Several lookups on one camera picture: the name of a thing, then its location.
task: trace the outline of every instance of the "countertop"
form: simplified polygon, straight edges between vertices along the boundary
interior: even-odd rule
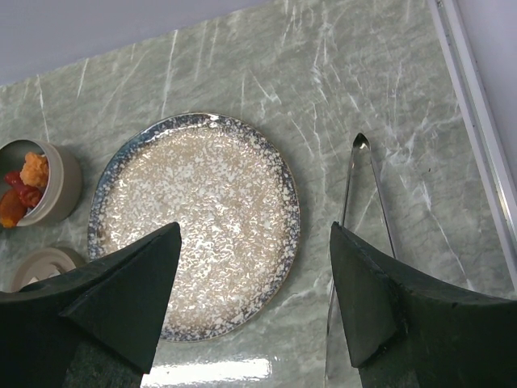
[[[69,219],[0,234],[0,289],[34,248],[86,256],[90,201],[108,160],[181,112],[237,117],[280,150],[299,191],[301,248],[263,311],[218,339],[161,342],[144,386],[324,385],[330,225],[359,131],[382,167],[400,259],[514,297],[425,0],[273,1],[0,88],[0,143],[62,144],[85,173]],[[385,250],[374,183],[365,174],[355,187],[350,227]],[[338,362],[337,386],[360,386],[346,359]]]

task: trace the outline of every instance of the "beige bowl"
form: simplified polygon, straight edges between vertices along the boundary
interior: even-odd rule
[[[25,162],[25,154],[30,151],[47,157],[48,184],[40,203],[18,226],[62,221],[74,210],[82,190],[81,167],[77,159],[62,146],[36,140],[16,140],[3,146],[0,149],[0,197],[10,188],[3,177],[9,171],[20,171]]]

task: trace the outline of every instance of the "gray wall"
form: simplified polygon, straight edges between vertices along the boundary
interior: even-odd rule
[[[517,1],[457,1],[502,148],[517,182]]]
[[[3,0],[0,85],[266,0]]]

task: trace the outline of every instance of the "tongs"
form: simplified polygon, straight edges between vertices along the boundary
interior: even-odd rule
[[[344,200],[344,204],[343,204],[343,214],[341,216],[341,224],[340,224],[340,226],[341,227],[345,226],[345,218],[346,218],[346,215],[347,215],[348,199],[349,199],[349,196],[350,196],[351,177],[352,177],[352,174],[354,172],[354,168],[357,165],[357,163],[356,163],[357,155],[359,154],[359,152],[361,150],[363,152],[368,152],[369,155],[370,155],[370,163],[371,163],[372,169],[373,169],[373,176],[375,178],[375,182],[376,182],[376,186],[377,186],[377,192],[379,193],[380,206],[382,208],[382,213],[383,213],[383,217],[384,217],[384,220],[385,220],[386,229],[388,231],[389,245],[391,246],[391,251],[393,253],[393,258],[396,259],[397,257],[400,257],[399,256],[399,250],[397,249],[397,245],[393,241],[393,237],[392,237],[393,236],[392,235],[393,225],[392,225],[392,222],[391,222],[391,220],[389,218],[389,215],[386,212],[386,199],[385,199],[385,193],[384,193],[384,191],[382,189],[382,185],[380,184],[380,171],[379,171],[379,167],[377,166],[376,160],[374,159],[374,157],[372,155],[372,150],[371,150],[371,147],[370,147],[370,142],[368,141],[368,139],[362,133],[359,133],[355,137],[354,142],[352,143],[351,156],[350,156],[350,160],[348,162],[347,183],[346,183],[346,187],[345,187],[345,200]],[[332,314],[333,314],[333,307],[334,307],[334,299],[335,298],[336,298],[336,288],[334,286],[334,278],[333,278],[332,279],[332,283],[331,283],[331,291],[330,291],[329,313],[328,313],[328,316],[327,316],[327,324],[326,324],[327,349],[329,347],[330,320],[331,320]],[[328,361],[326,362],[326,367],[325,367],[325,369],[326,369],[325,370],[325,376],[326,377],[328,375],[327,365],[328,365]]]

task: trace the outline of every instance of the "speckled plate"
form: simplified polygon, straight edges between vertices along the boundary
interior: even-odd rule
[[[292,266],[300,208],[291,172],[239,120],[193,113],[160,121],[124,144],[101,176],[90,257],[172,221],[183,247],[162,338],[223,335],[259,312]]]

